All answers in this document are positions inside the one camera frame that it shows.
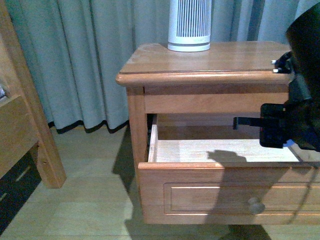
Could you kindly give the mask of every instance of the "white air purifier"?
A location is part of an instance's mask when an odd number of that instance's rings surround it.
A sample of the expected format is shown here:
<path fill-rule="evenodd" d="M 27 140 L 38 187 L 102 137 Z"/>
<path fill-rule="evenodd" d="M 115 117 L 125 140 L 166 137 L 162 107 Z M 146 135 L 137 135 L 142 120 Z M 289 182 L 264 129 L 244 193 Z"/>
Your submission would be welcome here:
<path fill-rule="evenodd" d="M 199 52 L 210 48 L 211 0 L 171 0 L 168 49 Z"/>

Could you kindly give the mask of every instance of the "wooden knob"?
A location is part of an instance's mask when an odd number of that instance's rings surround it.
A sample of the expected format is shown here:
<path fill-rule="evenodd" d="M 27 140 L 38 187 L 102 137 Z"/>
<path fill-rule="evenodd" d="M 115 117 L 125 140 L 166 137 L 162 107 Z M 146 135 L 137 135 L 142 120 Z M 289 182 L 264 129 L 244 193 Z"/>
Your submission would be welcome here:
<path fill-rule="evenodd" d="M 266 206 L 260 202 L 259 198 L 252 197 L 249 199 L 248 203 L 250 204 L 249 210 L 253 215 L 261 214 L 266 209 Z"/>

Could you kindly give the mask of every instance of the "light blue curtain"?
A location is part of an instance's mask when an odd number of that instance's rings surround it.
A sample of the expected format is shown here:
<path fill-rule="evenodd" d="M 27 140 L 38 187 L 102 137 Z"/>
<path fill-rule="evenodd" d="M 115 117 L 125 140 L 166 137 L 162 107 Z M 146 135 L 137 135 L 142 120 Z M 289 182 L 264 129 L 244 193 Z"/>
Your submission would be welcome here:
<path fill-rule="evenodd" d="M 287 43 L 320 0 L 212 0 L 211 40 Z M 116 74 L 143 43 L 168 40 L 170 0 L 6 0 L 48 122 L 111 129 L 128 120 Z"/>

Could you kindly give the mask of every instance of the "laminate floor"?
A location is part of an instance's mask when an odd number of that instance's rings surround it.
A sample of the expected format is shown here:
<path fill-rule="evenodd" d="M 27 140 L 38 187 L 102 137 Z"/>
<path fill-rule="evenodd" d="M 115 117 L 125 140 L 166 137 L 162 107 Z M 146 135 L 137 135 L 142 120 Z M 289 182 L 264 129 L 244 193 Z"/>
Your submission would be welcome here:
<path fill-rule="evenodd" d="M 139 206 L 130 131 L 52 130 L 67 180 L 37 187 L 0 240 L 241 240 L 228 225 L 145 224 Z M 320 226 L 251 226 L 251 240 L 320 240 Z"/>

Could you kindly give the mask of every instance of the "wooden nightstand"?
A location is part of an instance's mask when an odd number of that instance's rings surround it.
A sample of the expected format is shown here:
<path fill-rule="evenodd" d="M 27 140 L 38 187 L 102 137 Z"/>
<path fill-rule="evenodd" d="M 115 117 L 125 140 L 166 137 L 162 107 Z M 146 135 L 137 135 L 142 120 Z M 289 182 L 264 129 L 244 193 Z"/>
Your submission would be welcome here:
<path fill-rule="evenodd" d="M 146 223 L 320 223 L 318 169 L 300 151 L 261 147 L 259 129 L 231 127 L 233 117 L 288 99 L 289 76 L 271 65 L 288 50 L 251 41 L 190 53 L 151 43 L 132 55 L 116 81 L 127 89 Z"/>

